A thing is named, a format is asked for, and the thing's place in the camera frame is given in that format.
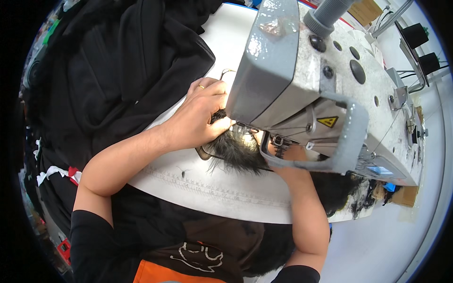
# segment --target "industrial sewing machine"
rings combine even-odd
[[[399,77],[392,79],[358,41],[334,28],[353,2],[325,0],[312,10],[296,0],[263,1],[227,115],[265,131],[260,150],[273,166],[352,170],[397,185],[418,185],[427,130]],[[276,156],[267,151],[269,141]],[[283,160],[291,144],[329,158]]]

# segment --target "screw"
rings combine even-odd
[[[323,73],[328,79],[331,79],[333,77],[333,70],[330,66],[325,66],[323,68]]]

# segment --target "left hand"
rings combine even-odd
[[[190,85],[183,104],[159,126],[168,151],[204,145],[235,123],[225,117],[210,124],[211,116],[227,105],[226,86],[225,82],[209,77],[198,79]]]

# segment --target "warning label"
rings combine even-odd
[[[334,117],[324,117],[324,118],[317,118],[316,121],[319,123],[323,124],[324,126],[327,126],[329,128],[333,128],[335,126],[335,123],[338,120],[338,116]]]

